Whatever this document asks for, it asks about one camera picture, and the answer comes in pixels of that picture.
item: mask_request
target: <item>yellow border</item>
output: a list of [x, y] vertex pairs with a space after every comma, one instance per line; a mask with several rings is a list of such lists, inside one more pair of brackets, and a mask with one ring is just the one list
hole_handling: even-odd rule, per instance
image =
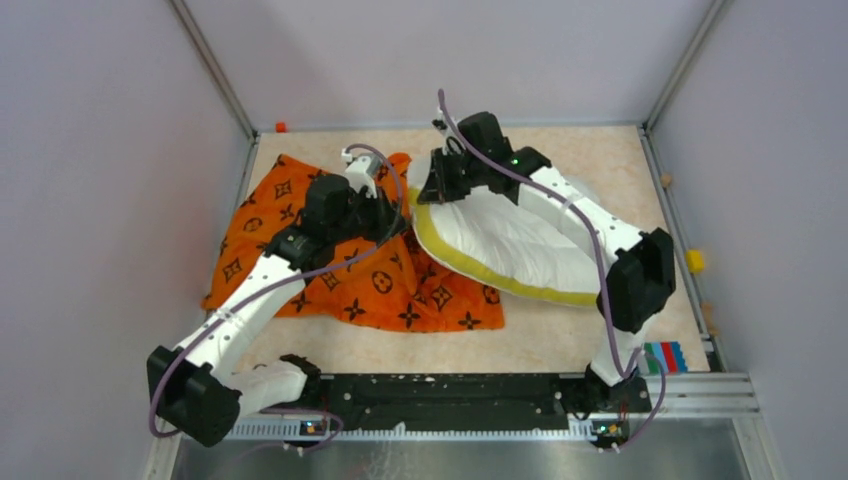
[[430, 205], [418, 204], [420, 190], [410, 187], [408, 192], [409, 205], [415, 214], [415, 233], [418, 236], [419, 242], [421, 242], [428, 253], [439, 259], [440, 262], [450, 265], [451, 269], [514, 295], [581, 307], [595, 305], [595, 297], [597, 296], [595, 294], [560, 292], [548, 287], [542, 288], [524, 285], [514, 278], [505, 277], [492, 271], [477, 259], [469, 257], [465, 253], [448, 245], [442, 240], [439, 232], [436, 231], [436, 226], [430, 217]]

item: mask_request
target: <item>orange fabric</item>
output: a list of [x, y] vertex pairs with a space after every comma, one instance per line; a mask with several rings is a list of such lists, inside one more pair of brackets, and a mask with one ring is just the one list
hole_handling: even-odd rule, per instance
[[[401, 173], [405, 189], [409, 156], [395, 154], [389, 160]], [[292, 157], [277, 158], [230, 223], [204, 308], [220, 307], [253, 268], [271, 237], [297, 221], [310, 182], [322, 174]], [[381, 168], [377, 184], [390, 199], [397, 199], [386, 167]], [[408, 207], [404, 192], [407, 217]], [[349, 259], [373, 245], [363, 239], [344, 242], [336, 247], [332, 263]], [[355, 325], [398, 332], [497, 329], [504, 325], [498, 291], [434, 262], [420, 247], [411, 228], [365, 260], [313, 279], [277, 316], [319, 313]]]

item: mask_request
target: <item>beige tabletop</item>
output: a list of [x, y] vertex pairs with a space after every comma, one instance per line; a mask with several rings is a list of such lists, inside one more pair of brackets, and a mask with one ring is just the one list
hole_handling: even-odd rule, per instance
[[[617, 217], [643, 230], [665, 228], [635, 127], [514, 128], [505, 133], [515, 148], [533, 146], [563, 174], [580, 177]], [[339, 153], [351, 143], [415, 158], [441, 145], [441, 137], [431, 129], [263, 134], [247, 191], [253, 191], [281, 153], [341, 172]], [[677, 284], [647, 341], [680, 342], [689, 370], [708, 370], [683, 282], [678, 279]], [[327, 373], [582, 372], [606, 341], [603, 319], [595, 309], [508, 294], [501, 298], [506, 326], [494, 331], [410, 334], [354, 326], [329, 316], [273, 319], [239, 367], [294, 353]]]

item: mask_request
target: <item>wall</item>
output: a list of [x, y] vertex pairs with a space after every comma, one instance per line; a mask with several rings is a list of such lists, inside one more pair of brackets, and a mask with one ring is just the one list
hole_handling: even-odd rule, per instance
[[138, 478], [247, 141], [164, 1], [5, 1], [0, 69], [0, 472]]
[[260, 130], [647, 117], [709, 0], [189, 0]]
[[656, 130], [732, 365], [792, 478], [842, 478], [848, 4], [735, 2]]

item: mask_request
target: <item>robotic arm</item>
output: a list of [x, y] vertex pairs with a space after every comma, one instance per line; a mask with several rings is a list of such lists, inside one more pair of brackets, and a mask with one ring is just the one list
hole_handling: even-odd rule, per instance
[[[431, 152], [430, 175], [418, 201], [456, 201], [468, 195], [472, 188], [486, 186], [494, 193], [505, 195], [518, 207], [547, 220], [586, 255], [601, 261], [605, 273], [602, 288], [609, 294], [616, 350], [612, 350], [609, 342], [603, 342], [587, 367], [586, 380], [588, 386], [596, 387], [589, 390], [607, 392], [628, 380], [615, 366], [613, 355], [617, 354], [621, 362], [631, 358], [641, 347], [656, 314], [665, 307], [675, 290], [671, 237], [660, 228], [647, 233], [616, 218], [570, 185], [551, 166], [551, 161], [535, 149], [524, 147], [514, 151], [493, 114], [477, 113], [460, 121], [457, 128], [489, 159], [558, 193], [567, 199], [565, 205], [547, 193], [495, 171], [465, 148], [457, 149], [456, 145], [462, 144], [447, 128], [441, 109], [439, 115], [433, 126], [445, 137], [446, 146]], [[583, 219], [568, 208], [570, 204], [594, 227], [600, 252], [595, 251]], [[603, 314], [601, 295], [598, 295], [597, 305]]]
[[[309, 279], [302, 272], [328, 265], [340, 242], [355, 237], [376, 242], [406, 228], [371, 178], [379, 165], [379, 159], [363, 155], [350, 159], [343, 176], [316, 178], [300, 222], [273, 237], [221, 308], [173, 350], [160, 346], [150, 354], [148, 386], [159, 417], [212, 446], [239, 418], [301, 396], [317, 369], [298, 357], [287, 355], [249, 372], [231, 372], [274, 314], [306, 287]], [[210, 332], [213, 324], [218, 327]], [[167, 376], [181, 354], [184, 358]]]

